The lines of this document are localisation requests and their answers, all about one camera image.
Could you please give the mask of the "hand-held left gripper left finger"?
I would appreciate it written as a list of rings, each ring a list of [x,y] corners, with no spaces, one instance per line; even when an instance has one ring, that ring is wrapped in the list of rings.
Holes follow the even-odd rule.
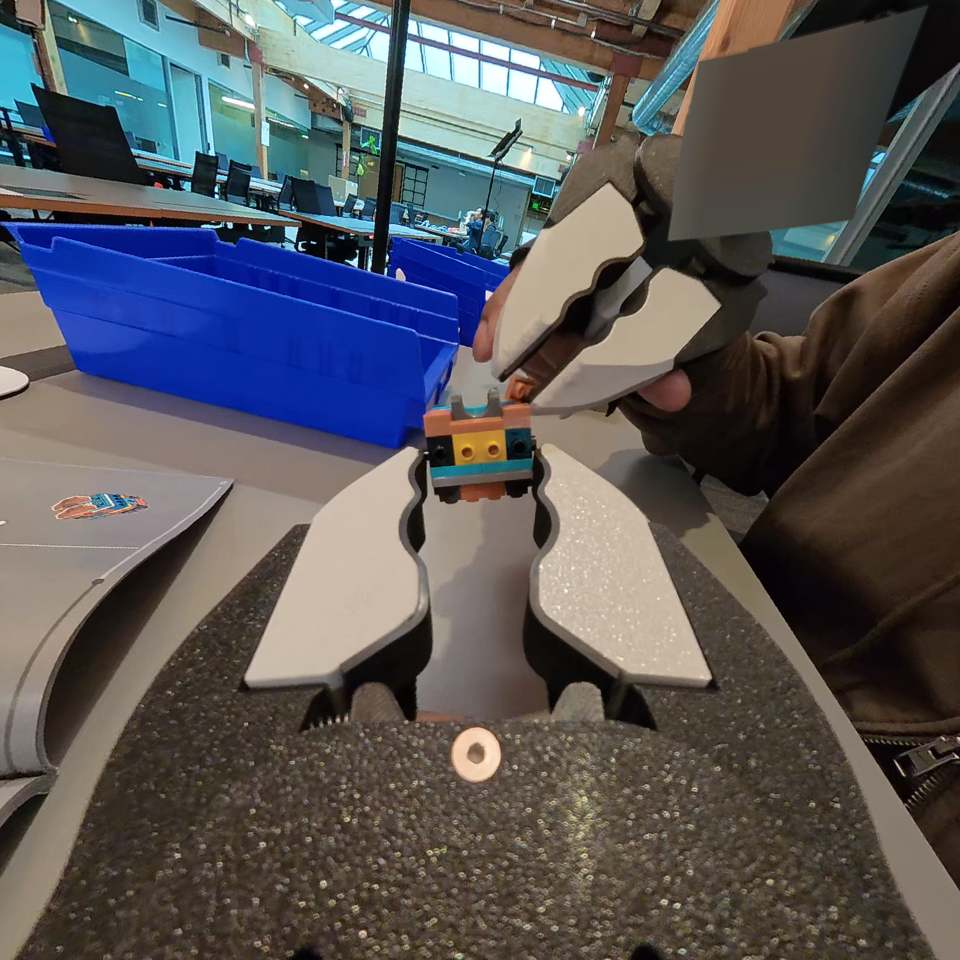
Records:
[[[327,684],[426,620],[426,566],[408,522],[423,453],[404,447],[323,505],[246,668],[253,690]]]

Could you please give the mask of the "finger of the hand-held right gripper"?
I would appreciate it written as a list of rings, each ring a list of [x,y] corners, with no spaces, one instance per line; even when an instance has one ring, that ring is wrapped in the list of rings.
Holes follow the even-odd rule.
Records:
[[[617,318],[530,400],[535,415],[570,415],[635,392],[672,370],[677,355],[720,310],[699,279],[653,273],[641,306]]]
[[[500,311],[490,369],[514,373],[558,329],[570,306],[592,294],[602,272],[628,265],[644,237],[634,207],[612,183],[538,234]]]

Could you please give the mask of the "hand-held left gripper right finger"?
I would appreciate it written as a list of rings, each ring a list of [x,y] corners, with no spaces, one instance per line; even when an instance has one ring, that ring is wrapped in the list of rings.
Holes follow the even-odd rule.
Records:
[[[553,443],[538,451],[547,514],[534,618],[606,675],[705,688],[713,675],[642,510]]]

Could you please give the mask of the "multicoloured toy brick model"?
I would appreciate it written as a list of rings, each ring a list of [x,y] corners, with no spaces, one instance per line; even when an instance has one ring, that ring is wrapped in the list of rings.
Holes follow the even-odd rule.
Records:
[[[424,415],[423,432],[440,501],[522,498],[531,490],[537,447],[526,403],[491,389],[484,406],[469,407],[453,394],[447,406]]]

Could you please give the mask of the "person's right forearm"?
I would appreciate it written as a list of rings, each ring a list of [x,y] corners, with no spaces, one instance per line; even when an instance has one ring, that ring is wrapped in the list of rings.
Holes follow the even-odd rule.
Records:
[[[618,402],[645,449],[772,495],[844,425],[872,446],[958,426],[955,233],[834,292],[801,335],[743,335]]]

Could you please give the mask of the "wood-edged long desk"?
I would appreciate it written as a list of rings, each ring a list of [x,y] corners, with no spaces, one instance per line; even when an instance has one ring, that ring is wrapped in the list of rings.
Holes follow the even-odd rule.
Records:
[[[294,221],[287,217],[188,191],[5,164],[1,166],[1,208],[123,216],[151,221],[294,225]]]

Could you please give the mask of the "person's right hand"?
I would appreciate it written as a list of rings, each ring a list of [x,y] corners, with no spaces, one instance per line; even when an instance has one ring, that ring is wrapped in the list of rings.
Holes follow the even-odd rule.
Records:
[[[493,357],[501,312],[524,266],[523,262],[511,269],[510,274],[486,302],[472,346],[473,358],[478,363],[486,363]],[[579,354],[583,347],[584,340],[578,334],[557,331],[521,365],[522,372],[518,372],[516,376],[533,378],[537,383],[536,390],[540,390],[555,378],[558,371],[566,366],[573,356]],[[640,389],[637,395],[660,411],[678,412],[691,401],[690,378],[683,369],[673,369]]]

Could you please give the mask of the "black light stand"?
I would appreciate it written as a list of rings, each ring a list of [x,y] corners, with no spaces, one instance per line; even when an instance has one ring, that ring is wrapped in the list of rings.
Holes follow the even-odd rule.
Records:
[[[495,144],[493,149],[488,154],[488,158],[491,160],[491,171],[489,182],[487,186],[486,201],[483,207],[483,216],[487,218],[490,211],[490,200],[493,193],[494,182],[498,173],[499,164],[506,158],[510,150],[515,146],[517,141],[522,136],[522,119],[517,118],[514,122],[513,128],[508,130],[501,139]]]

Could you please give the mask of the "blue plastic bin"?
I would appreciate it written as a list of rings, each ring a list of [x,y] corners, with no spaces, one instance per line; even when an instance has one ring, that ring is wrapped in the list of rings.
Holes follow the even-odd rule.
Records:
[[[390,276],[397,270],[402,270],[408,282],[457,298],[460,343],[466,347],[474,342],[487,294],[495,291],[510,272],[504,263],[402,237],[393,238],[390,245]]]
[[[455,364],[454,294],[210,229],[9,230],[84,374],[395,449]]]

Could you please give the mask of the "black stand pole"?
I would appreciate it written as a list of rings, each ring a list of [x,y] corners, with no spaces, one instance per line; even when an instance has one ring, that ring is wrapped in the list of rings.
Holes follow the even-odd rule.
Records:
[[[381,127],[381,157],[374,211],[374,233],[370,270],[385,274],[393,184],[402,108],[403,72],[411,12],[410,0],[393,1],[390,12],[390,40]]]

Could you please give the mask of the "grey instruction booklet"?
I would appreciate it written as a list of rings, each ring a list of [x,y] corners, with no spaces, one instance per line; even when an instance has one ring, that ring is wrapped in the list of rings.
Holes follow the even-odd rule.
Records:
[[[215,476],[2,459],[2,824],[56,778],[46,715],[78,631],[233,486]]]

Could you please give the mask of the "person's brown jacket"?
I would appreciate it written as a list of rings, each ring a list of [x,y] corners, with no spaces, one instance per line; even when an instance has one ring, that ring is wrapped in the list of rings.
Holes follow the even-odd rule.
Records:
[[[954,880],[959,873],[958,234],[761,335],[768,594]]]

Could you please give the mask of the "black high-back chair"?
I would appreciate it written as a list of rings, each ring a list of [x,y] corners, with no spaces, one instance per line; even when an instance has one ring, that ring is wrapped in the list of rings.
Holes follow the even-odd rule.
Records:
[[[116,183],[150,186],[114,107],[31,86],[63,172]]]

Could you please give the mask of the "silver air duct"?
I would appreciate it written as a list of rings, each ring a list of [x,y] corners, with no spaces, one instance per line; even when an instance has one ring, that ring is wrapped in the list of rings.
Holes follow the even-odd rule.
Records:
[[[631,122],[643,135],[653,136],[667,131],[667,127],[658,119],[659,113],[696,68],[719,5],[719,1],[706,3],[694,24],[666,58],[664,66],[634,105]]]

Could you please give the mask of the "wooden post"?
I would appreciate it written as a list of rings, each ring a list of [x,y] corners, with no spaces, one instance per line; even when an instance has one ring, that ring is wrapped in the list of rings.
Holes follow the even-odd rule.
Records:
[[[777,42],[814,1],[721,1],[678,110],[672,135],[683,135],[702,62]]]

